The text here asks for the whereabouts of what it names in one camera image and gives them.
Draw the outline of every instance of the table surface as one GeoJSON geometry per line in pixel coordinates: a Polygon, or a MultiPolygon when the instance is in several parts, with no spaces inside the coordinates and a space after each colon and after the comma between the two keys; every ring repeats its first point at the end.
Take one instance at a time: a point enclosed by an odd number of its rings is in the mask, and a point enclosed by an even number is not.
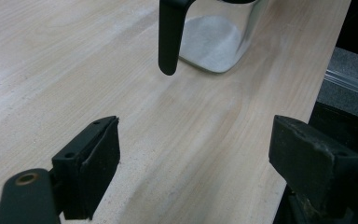
{"type": "Polygon", "coordinates": [[[0,193],[117,115],[121,163],[92,223],[271,222],[273,117],[308,121],[349,4],[270,0],[231,70],[167,77],[157,0],[0,0],[0,193]]]}

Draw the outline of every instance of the black handle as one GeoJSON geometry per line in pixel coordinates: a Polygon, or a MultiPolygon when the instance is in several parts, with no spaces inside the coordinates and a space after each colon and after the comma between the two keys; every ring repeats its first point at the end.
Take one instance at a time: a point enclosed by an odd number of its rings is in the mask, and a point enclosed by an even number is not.
{"type": "Polygon", "coordinates": [[[176,71],[186,13],[194,1],[159,1],[158,66],[166,75],[176,71]]]}

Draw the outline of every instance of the screw hole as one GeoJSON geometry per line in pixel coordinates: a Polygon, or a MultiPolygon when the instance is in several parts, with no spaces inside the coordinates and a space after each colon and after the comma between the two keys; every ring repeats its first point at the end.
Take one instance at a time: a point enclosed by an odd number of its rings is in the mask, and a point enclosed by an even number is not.
{"type": "Polygon", "coordinates": [[[73,158],[74,156],[75,156],[75,153],[73,153],[73,152],[68,152],[65,154],[65,158],[68,158],[68,159],[73,158]]]}
{"type": "Polygon", "coordinates": [[[34,182],[36,179],[37,179],[36,173],[25,174],[16,179],[16,185],[18,186],[28,185],[34,182]]]}

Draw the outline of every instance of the wood grain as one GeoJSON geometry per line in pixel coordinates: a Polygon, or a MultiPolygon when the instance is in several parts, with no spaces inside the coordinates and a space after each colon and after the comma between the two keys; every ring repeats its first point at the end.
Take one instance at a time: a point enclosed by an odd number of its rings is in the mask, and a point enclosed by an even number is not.
{"type": "Polygon", "coordinates": [[[121,164],[92,223],[270,223],[273,116],[309,119],[349,3],[271,0],[234,68],[166,77],[158,1],[0,0],[0,192],[117,115],[121,164]]]}

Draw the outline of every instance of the clear glass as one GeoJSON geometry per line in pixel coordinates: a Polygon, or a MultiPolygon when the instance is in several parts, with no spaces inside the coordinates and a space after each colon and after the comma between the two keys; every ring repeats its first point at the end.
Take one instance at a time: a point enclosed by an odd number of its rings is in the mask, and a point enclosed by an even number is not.
{"type": "Polygon", "coordinates": [[[195,1],[186,15],[180,58],[210,72],[226,72],[248,49],[267,2],[195,1]]]}

